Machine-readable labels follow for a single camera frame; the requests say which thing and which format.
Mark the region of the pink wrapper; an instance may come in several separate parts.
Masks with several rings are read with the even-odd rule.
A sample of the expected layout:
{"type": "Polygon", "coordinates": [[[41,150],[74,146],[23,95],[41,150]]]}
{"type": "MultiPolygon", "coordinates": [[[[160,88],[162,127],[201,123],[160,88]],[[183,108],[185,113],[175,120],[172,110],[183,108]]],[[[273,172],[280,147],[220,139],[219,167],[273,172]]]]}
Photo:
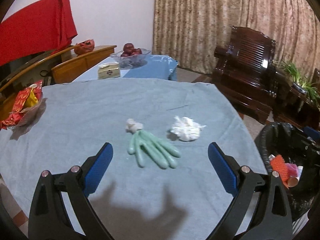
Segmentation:
{"type": "Polygon", "coordinates": [[[297,166],[296,164],[286,163],[289,177],[301,176],[303,172],[303,166],[297,166]]]}

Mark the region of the blue tablecloth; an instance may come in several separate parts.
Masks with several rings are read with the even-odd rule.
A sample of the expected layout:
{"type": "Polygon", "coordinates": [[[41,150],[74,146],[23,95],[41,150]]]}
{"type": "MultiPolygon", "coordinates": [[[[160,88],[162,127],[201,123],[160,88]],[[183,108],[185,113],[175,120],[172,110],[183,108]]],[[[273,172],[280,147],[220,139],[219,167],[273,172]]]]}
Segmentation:
{"type": "MultiPolygon", "coordinates": [[[[109,62],[114,62],[110,56],[81,74],[74,82],[97,80],[99,65],[109,62]]],[[[168,55],[147,55],[141,66],[121,68],[120,77],[177,81],[177,67],[178,61],[168,55]]]]}

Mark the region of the large white tissue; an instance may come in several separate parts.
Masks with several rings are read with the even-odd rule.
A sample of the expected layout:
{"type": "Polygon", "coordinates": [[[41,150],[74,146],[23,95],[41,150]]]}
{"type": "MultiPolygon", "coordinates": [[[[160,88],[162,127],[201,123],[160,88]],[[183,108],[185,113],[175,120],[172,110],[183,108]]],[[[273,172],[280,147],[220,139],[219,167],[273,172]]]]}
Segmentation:
{"type": "Polygon", "coordinates": [[[195,122],[193,119],[186,116],[174,117],[175,122],[172,124],[170,132],[181,141],[194,141],[199,139],[201,131],[206,127],[206,125],[201,125],[195,122]]]}

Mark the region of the wooden tv cabinet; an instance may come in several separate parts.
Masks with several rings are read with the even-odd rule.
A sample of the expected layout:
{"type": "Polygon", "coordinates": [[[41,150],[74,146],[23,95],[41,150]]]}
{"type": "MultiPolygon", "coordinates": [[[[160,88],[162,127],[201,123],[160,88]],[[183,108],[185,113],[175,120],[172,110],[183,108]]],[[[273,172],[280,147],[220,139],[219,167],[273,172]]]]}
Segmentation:
{"type": "Polygon", "coordinates": [[[76,55],[79,46],[53,54],[51,51],[40,54],[14,72],[1,79],[1,119],[9,116],[17,93],[35,81],[43,80],[45,85],[70,83],[81,74],[114,53],[116,45],[97,46],[93,51],[76,55]]]}

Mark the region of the red snack bag pile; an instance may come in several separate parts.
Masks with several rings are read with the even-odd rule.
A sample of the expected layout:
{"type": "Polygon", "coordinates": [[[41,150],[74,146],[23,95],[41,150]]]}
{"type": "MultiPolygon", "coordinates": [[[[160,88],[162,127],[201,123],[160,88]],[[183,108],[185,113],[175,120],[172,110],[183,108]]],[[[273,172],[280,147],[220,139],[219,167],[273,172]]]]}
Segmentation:
{"type": "Polygon", "coordinates": [[[40,80],[18,92],[9,116],[1,121],[1,129],[24,126],[32,121],[42,103],[42,84],[40,80]]]}

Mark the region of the tissue box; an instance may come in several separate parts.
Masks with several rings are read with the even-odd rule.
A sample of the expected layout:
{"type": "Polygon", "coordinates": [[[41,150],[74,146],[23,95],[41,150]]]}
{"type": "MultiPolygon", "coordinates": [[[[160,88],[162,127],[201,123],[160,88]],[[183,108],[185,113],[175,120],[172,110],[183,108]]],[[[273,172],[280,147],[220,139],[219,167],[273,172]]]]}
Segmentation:
{"type": "Polygon", "coordinates": [[[120,77],[120,65],[117,62],[103,63],[98,66],[98,79],[120,77]]]}

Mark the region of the dark wooden side table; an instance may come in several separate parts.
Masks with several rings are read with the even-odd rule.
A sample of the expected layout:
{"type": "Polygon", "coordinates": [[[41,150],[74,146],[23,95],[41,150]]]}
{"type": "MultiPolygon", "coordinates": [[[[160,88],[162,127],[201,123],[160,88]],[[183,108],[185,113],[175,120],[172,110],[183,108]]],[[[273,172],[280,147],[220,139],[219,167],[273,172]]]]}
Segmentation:
{"type": "Polygon", "coordinates": [[[277,68],[274,76],[277,92],[272,108],[273,119],[296,127],[319,127],[319,109],[308,99],[306,89],[291,80],[289,74],[277,68]]]}

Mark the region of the red cloth cover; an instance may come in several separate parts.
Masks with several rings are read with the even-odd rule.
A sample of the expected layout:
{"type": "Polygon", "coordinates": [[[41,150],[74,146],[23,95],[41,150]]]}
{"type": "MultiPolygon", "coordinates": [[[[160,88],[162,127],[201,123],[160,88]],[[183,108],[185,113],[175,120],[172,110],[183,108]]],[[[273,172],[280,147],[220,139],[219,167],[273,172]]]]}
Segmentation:
{"type": "Polygon", "coordinates": [[[69,0],[39,0],[1,23],[1,65],[43,51],[60,51],[77,36],[69,0]]]}

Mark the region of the white paper tube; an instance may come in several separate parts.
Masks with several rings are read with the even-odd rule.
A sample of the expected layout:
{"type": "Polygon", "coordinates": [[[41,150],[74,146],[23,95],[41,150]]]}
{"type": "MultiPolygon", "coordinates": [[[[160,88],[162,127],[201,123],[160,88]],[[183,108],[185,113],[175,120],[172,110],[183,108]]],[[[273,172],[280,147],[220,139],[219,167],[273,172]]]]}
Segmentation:
{"type": "Polygon", "coordinates": [[[292,187],[295,187],[298,185],[300,181],[300,177],[297,176],[297,177],[289,177],[288,180],[287,180],[287,185],[289,188],[292,188],[292,187]]]}

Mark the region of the green rubber glove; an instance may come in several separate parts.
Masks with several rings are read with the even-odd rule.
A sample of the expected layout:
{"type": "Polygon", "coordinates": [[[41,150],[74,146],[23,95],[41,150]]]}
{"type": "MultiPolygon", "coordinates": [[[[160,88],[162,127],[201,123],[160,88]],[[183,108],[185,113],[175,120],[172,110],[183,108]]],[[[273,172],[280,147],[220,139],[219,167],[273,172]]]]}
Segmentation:
{"type": "Polygon", "coordinates": [[[175,146],[144,129],[133,133],[127,152],[135,156],[137,165],[140,168],[145,167],[144,155],[147,155],[163,170],[176,168],[178,166],[176,158],[181,157],[175,146]]]}

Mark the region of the small white tissue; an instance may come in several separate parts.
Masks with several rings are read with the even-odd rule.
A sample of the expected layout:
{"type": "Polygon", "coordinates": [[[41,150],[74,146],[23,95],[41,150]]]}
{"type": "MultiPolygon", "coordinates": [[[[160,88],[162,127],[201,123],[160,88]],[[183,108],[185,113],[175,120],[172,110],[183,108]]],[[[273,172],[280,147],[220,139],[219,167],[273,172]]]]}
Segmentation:
{"type": "Polygon", "coordinates": [[[143,124],[136,122],[134,119],[127,119],[126,121],[126,131],[132,134],[144,128],[143,124]]]}

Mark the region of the grey-blue table towel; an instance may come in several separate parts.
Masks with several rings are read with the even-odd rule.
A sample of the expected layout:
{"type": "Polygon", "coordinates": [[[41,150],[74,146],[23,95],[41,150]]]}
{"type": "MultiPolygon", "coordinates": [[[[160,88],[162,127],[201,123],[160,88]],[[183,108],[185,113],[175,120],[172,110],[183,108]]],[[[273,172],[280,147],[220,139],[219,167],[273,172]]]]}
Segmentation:
{"type": "Polygon", "coordinates": [[[266,171],[242,119],[212,84],[120,78],[48,86],[43,96],[45,109],[31,127],[1,131],[1,175],[25,213],[43,170],[67,172],[109,142],[113,159],[89,201],[111,235],[205,239],[232,200],[208,159],[209,144],[266,171]],[[175,116],[206,125],[199,139],[172,134],[175,116]],[[146,158],[138,167],[127,152],[127,119],[171,142],[178,166],[163,170],[146,158]]]}

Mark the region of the black lined trash bin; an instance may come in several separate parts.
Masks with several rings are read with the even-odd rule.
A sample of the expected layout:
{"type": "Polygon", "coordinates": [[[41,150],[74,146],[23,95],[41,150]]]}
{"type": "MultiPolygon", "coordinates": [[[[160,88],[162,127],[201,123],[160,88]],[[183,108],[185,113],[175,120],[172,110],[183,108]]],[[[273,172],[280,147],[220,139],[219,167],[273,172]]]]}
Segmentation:
{"type": "Polygon", "coordinates": [[[260,131],[254,142],[267,172],[279,173],[292,220],[298,220],[319,193],[319,132],[273,122],[260,131]]]}

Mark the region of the orange foam net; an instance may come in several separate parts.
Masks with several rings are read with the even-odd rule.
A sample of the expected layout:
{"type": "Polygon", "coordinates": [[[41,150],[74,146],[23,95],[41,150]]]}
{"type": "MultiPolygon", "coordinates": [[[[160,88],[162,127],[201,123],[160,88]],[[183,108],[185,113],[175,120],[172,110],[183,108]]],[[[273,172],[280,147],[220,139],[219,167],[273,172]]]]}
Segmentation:
{"type": "Polygon", "coordinates": [[[280,178],[285,186],[287,186],[287,181],[289,179],[289,170],[285,164],[285,160],[281,155],[276,155],[270,161],[272,170],[277,171],[280,175],[280,178]]]}

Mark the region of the red apple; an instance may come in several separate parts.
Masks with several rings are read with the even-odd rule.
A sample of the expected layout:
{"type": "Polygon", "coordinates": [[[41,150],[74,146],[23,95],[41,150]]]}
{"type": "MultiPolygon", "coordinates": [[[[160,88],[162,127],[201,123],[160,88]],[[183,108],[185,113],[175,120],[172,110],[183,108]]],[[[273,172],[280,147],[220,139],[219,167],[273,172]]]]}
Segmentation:
{"type": "Polygon", "coordinates": [[[132,54],[135,51],[135,47],[132,43],[126,43],[123,46],[123,52],[126,54],[132,54]]]}

